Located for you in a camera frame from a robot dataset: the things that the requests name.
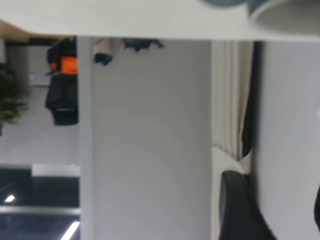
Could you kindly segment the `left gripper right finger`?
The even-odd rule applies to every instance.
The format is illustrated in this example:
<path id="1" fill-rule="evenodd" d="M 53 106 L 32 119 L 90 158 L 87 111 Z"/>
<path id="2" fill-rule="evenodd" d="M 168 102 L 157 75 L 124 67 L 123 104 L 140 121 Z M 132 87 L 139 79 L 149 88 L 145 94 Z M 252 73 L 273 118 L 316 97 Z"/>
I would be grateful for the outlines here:
<path id="1" fill-rule="evenodd" d="M 320 187 L 317 190 L 313 213 L 316 225 L 320 225 Z"/>

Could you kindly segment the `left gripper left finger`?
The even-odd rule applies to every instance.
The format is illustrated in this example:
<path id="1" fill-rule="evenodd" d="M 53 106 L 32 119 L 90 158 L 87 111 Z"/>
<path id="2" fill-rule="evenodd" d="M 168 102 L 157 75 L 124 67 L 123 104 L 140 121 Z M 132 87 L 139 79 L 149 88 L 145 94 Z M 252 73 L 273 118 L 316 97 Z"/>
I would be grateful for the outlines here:
<path id="1" fill-rule="evenodd" d="M 275 240 L 244 175 L 227 170 L 221 175 L 220 240 Z"/>

